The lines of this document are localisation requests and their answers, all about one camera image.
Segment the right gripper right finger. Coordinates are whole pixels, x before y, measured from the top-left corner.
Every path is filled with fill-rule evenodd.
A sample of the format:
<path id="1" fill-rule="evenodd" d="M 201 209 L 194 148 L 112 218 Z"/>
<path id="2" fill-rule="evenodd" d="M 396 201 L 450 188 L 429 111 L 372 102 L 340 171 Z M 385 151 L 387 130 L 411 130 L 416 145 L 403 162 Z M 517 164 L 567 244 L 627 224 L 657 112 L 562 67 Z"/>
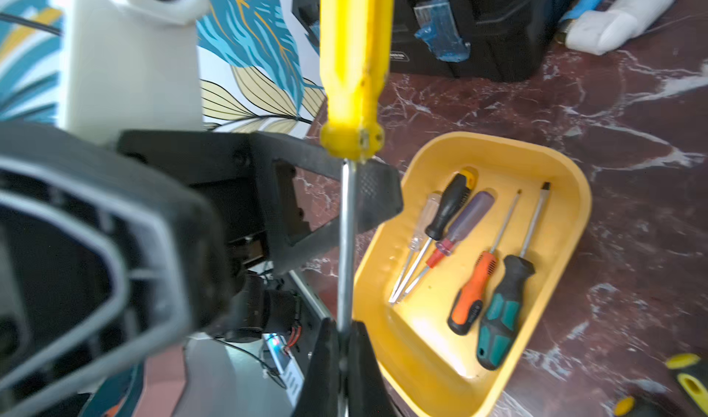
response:
<path id="1" fill-rule="evenodd" d="M 364 323 L 354 321 L 348 339 L 348 415 L 395 417 Z"/>

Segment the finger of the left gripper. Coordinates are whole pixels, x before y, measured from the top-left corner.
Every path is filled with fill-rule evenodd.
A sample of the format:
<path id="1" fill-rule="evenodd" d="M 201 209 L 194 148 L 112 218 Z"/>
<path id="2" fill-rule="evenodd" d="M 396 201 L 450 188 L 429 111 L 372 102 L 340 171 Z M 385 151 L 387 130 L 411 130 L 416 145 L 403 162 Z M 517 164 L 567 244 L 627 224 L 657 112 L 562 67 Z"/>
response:
<path id="1" fill-rule="evenodd" d="M 362 234 L 401 214 L 398 170 L 376 160 L 346 162 L 325 149 L 285 134 L 249 136 L 256 187 L 276 276 L 340 245 L 340 233 Z M 300 168 L 340 182 L 340 215 L 311 230 L 298 205 L 294 178 Z"/>

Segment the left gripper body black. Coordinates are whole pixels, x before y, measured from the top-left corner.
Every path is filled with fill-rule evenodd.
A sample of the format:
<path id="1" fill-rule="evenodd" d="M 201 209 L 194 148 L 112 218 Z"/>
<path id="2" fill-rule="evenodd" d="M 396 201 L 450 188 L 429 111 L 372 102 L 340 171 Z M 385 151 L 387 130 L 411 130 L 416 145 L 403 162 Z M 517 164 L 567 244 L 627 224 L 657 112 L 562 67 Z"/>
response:
<path id="1" fill-rule="evenodd" d="M 265 240 L 308 256 L 288 135 L 127 131 L 116 150 L 1 126 L 1 402 L 52 406 L 222 316 Z"/>

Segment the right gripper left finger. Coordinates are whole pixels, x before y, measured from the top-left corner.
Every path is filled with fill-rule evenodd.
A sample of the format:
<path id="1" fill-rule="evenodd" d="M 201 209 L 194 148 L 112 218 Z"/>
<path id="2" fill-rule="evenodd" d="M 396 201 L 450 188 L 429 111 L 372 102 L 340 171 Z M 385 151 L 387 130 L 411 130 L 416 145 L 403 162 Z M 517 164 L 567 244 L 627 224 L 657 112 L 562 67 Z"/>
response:
<path id="1" fill-rule="evenodd" d="M 339 333 L 333 319 L 324 319 L 292 417 L 339 415 Z"/>

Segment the yellow black handle screwdriver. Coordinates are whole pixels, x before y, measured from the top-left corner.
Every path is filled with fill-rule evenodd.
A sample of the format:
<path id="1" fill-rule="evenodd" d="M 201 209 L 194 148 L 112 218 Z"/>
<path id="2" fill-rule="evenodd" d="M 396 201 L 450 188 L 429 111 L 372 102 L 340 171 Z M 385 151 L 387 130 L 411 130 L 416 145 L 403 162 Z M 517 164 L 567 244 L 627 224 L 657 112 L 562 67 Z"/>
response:
<path id="1" fill-rule="evenodd" d="M 403 293 L 404 288 L 409 283 L 431 244 L 442 239 L 446 226 L 466 204 L 472 190 L 475 188 L 477 180 L 478 173 L 476 170 L 471 167 L 462 168 L 454 175 L 441 193 L 442 197 L 436 214 L 431 220 L 431 223 L 425 228 L 426 241 L 420 252 L 411 260 L 398 295 Z"/>

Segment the orange black handle screwdriver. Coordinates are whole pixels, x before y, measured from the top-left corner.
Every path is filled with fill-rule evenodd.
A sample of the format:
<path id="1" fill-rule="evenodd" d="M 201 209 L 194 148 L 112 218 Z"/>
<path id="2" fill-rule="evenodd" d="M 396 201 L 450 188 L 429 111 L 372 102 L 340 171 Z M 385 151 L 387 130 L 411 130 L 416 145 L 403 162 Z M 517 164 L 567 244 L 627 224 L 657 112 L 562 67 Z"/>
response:
<path id="1" fill-rule="evenodd" d="M 516 192 L 492 247 L 480 253 L 472 275 L 457 293 L 457 297 L 455 298 L 447 320 L 448 327 L 456 335 L 465 336 L 468 334 L 473 323 L 483 310 L 483 295 L 498 265 L 495 252 L 509 225 L 521 194 L 522 190 Z"/>

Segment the green black handle screwdriver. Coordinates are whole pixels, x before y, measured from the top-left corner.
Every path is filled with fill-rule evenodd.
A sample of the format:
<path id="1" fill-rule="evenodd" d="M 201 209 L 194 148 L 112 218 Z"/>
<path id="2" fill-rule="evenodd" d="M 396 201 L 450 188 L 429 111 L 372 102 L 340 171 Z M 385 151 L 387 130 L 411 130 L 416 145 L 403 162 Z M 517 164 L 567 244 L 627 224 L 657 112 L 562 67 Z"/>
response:
<path id="1" fill-rule="evenodd" d="M 525 256 L 550 193 L 551 183 L 544 182 L 521 251 L 517 255 L 507 255 L 503 259 L 503 278 L 496 287 L 492 302 L 481 319 L 477 360 L 486 370 L 498 369 L 516 341 L 525 282 L 536 273 L 534 264 Z"/>

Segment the long yellow black screwdriver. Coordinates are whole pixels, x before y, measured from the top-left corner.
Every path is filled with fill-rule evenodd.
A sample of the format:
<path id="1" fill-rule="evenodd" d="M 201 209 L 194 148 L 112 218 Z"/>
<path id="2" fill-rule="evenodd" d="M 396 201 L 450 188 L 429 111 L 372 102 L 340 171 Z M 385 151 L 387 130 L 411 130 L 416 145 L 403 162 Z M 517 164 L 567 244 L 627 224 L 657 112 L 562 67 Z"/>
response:
<path id="1" fill-rule="evenodd" d="M 377 119 L 386 83 L 395 0 L 321 0 L 320 74 L 327 96 L 322 146 L 333 157 L 365 163 L 384 145 Z M 356 236 L 340 233 L 337 331 L 352 326 Z"/>

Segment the yellow dotted black screwdriver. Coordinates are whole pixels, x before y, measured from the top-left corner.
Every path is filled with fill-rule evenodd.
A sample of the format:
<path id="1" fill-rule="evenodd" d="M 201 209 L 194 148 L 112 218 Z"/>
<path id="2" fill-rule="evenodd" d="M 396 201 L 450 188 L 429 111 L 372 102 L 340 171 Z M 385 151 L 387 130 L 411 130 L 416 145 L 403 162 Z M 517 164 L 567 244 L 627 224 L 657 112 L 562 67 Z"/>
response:
<path id="1" fill-rule="evenodd" d="M 665 362 L 683 395 L 701 416 L 707 415 L 707 360 L 698 354 L 676 354 Z M 680 416 L 673 406 L 648 396 L 627 396 L 612 410 L 613 416 Z"/>

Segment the yellow plastic tray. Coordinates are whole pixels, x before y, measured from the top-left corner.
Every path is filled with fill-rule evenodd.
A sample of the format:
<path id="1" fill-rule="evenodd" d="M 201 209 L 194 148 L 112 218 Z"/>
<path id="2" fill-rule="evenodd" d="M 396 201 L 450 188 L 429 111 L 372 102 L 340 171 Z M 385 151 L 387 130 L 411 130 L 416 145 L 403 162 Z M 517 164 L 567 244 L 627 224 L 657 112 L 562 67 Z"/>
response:
<path id="1" fill-rule="evenodd" d="M 553 149 L 453 132 L 420 149 L 402 191 L 357 271 L 353 315 L 416 414 L 486 416 L 586 228 L 589 184 Z"/>

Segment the black plastic toolbox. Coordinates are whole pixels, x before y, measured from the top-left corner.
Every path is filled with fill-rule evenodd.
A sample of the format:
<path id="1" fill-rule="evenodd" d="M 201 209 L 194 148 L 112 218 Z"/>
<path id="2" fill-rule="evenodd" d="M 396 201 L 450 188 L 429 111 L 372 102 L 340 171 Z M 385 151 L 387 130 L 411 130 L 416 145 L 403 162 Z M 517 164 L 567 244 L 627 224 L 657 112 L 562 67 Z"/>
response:
<path id="1" fill-rule="evenodd" d="M 573 0 L 394 0 L 390 70 L 525 81 Z"/>

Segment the white blue plug adapter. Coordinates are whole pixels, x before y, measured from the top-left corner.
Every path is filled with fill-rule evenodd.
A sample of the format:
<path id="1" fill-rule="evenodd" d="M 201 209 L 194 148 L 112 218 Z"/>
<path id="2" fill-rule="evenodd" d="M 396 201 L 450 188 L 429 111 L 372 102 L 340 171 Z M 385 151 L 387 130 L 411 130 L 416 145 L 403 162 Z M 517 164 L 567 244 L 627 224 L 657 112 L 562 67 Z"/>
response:
<path id="1" fill-rule="evenodd" d="M 578 0 L 554 36 L 571 50 L 602 56 L 642 35 L 675 0 Z"/>

